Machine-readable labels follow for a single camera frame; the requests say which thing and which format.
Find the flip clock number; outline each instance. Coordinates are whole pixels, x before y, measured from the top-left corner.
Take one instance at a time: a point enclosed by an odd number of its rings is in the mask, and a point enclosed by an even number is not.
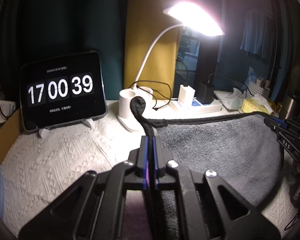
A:
[[[71,83],[74,83],[74,87],[78,88],[78,90],[73,89],[72,93],[74,93],[75,95],[79,95],[82,91],[82,86],[80,85],[81,79],[79,77],[73,77],[71,80]]]
[[[71,83],[74,84],[74,89],[72,93],[75,95],[79,95],[82,92],[81,79],[78,76],[72,78]],[[93,89],[93,82],[92,78],[89,75],[84,75],[82,78],[82,85],[84,86],[83,91],[86,93],[90,93]]]
[[[43,89],[44,89],[44,84],[37,84],[35,86],[35,88],[40,88],[40,93],[39,93],[39,98],[38,98],[38,103],[41,102],[41,99],[42,99],[42,94],[43,94]],[[34,88],[33,86],[31,86],[28,90],[28,94],[30,94],[31,96],[31,104],[34,104]]]
[[[65,91],[62,91],[62,87],[61,87],[62,84],[64,84],[64,86],[65,86]],[[62,98],[65,98],[68,95],[68,83],[64,78],[59,80],[58,85],[55,81],[50,81],[50,83],[48,85],[48,95],[52,100],[56,99],[58,94]]]

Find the power adapter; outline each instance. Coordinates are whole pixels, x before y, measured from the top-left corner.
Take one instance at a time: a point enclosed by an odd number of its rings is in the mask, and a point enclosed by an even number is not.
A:
[[[214,85],[212,84],[203,84],[199,83],[199,89],[197,90],[197,100],[205,105],[211,104],[213,101],[213,92],[214,92]]]
[[[195,90],[190,86],[180,85],[178,103],[184,108],[189,109],[192,106]]]

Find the yellow curtain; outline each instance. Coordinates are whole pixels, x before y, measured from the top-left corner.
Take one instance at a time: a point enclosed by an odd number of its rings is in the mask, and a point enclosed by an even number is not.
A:
[[[125,36],[124,87],[135,80],[142,60],[154,38],[176,20],[162,13],[178,0],[129,0]],[[139,80],[154,80],[168,83],[173,90],[175,60],[182,27],[165,33],[154,46]],[[140,82],[138,85],[151,87],[169,97],[166,85]]]

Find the desk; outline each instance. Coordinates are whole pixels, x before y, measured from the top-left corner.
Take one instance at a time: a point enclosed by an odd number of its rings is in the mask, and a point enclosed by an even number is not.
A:
[[[117,119],[118,102],[107,104],[108,114],[94,121],[91,129],[80,123],[53,129],[45,139],[37,134],[22,134],[15,141],[1,165],[5,189],[3,221],[15,235],[85,171],[109,170],[140,146],[144,131],[128,132]],[[159,106],[164,104],[164,100],[158,102]],[[204,118],[237,113],[223,108],[220,112],[183,117],[165,107],[151,111],[151,118]],[[284,179],[279,193],[262,212],[282,233],[297,212],[288,192]],[[151,239],[139,191],[127,193],[126,218],[123,235],[127,238],[123,239]]]

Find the yellow tissue pack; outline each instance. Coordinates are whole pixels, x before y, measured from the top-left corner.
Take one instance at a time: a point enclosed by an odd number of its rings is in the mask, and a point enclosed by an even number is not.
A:
[[[268,110],[264,106],[259,105],[252,98],[245,98],[244,99],[241,110],[244,113],[263,112],[263,113],[269,114]]]

